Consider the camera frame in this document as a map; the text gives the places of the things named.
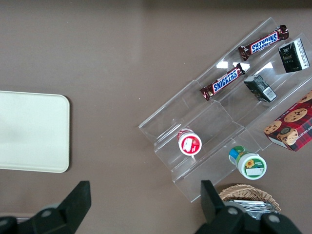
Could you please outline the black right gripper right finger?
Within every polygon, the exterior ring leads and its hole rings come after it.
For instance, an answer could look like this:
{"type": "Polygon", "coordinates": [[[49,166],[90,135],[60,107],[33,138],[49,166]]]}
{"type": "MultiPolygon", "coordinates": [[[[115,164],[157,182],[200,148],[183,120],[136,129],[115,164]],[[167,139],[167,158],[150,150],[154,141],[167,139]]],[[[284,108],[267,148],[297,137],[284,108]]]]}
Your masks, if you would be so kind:
{"type": "Polygon", "coordinates": [[[201,207],[206,223],[198,234],[300,234],[286,216],[266,213],[259,220],[237,206],[226,206],[209,180],[201,181],[201,207]]]}

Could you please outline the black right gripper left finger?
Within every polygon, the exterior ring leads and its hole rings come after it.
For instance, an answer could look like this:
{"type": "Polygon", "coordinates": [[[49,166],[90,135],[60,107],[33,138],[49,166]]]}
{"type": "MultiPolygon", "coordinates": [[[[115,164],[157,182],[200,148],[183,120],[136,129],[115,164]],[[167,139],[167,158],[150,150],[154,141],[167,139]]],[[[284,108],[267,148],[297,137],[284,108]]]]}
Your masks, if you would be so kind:
{"type": "Polygon", "coordinates": [[[2,234],[74,234],[91,207],[90,182],[81,181],[57,206],[39,211],[18,223],[14,216],[0,218],[2,234]]]}

